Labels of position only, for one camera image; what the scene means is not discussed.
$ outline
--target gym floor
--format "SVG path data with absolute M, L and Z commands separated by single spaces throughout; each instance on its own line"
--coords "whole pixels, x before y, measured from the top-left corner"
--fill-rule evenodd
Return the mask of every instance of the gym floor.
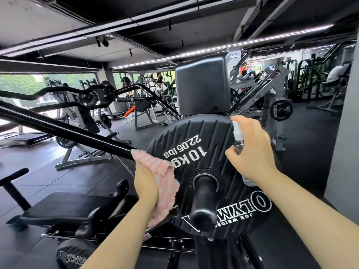
M 307 110 L 306 103 L 294 104 L 292 117 L 284 122 L 286 151 L 278 157 L 283 172 L 318 197 L 323 196 L 329 174 L 340 117 L 320 110 Z M 145 115 L 139 118 L 146 123 Z M 113 123 L 113 130 L 121 139 L 132 140 L 132 145 L 145 149 L 163 127 L 155 126 L 134 130 L 131 118 Z M 28 167 L 30 173 L 14 184 L 31 204 L 39 202 L 55 191 L 72 191 L 90 195 L 107 195 L 115 191 L 122 178 L 130 182 L 129 193 L 134 194 L 133 179 L 117 159 L 99 164 L 79 166 L 56 171 L 54 164 L 61 162 L 65 149 L 55 140 L 29 149 L 10 147 L 0 149 L 1 177 Z M 134 170 L 134 163 L 127 161 Z M 41 238 L 43 228 L 29 227 L 15 234 L 5 223 L 22 213 L 11 197 L 0 188 L 0 269 L 56 269 L 57 242 Z M 301 242 L 285 217 L 272 208 L 269 219 L 250 235 L 266 269 L 320 268 Z M 169 253 L 142 249 L 136 268 L 166 268 Z M 197 268 L 195 255 L 181 254 L 179 268 Z

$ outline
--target treadmill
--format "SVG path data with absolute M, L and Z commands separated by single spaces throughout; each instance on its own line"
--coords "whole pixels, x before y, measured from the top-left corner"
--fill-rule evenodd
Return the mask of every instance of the treadmill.
M 4 146 L 26 146 L 30 147 L 33 144 L 48 140 L 53 136 L 42 132 L 23 133 L 22 126 L 20 132 L 10 132 L 0 135 L 0 147 Z

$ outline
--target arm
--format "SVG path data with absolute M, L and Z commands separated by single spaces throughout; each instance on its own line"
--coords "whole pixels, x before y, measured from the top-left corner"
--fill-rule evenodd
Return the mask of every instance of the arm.
M 136 164 L 135 188 L 138 202 L 118 226 L 81 266 L 81 269 L 133 269 L 143 236 L 158 199 L 155 177 L 149 169 Z
M 277 205 L 321 268 L 359 268 L 359 227 L 276 169 L 269 136 L 258 121 L 232 120 L 244 135 L 240 155 L 232 147 L 226 151 L 233 166 Z

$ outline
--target black pad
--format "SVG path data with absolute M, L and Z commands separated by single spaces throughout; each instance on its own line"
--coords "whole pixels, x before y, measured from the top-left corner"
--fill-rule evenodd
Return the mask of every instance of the black pad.
M 102 210 L 102 219 L 107 219 L 117 207 L 112 197 L 91 196 L 81 193 L 52 193 L 25 211 L 21 216 L 24 223 L 35 226 L 75 225 L 86 222 L 96 208 Z

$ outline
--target white spray nozzle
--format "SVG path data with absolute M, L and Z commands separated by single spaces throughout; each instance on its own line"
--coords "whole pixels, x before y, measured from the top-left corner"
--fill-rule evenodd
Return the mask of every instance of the white spray nozzle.
M 232 121 L 232 123 L 234 127 L 234 131 L 233 131 L 234 139 L 243 140 L 243 132 L 242 132 L 242 128 L 240 128 L 240 124 L 238 124 L 238 122 L 235 121 Z

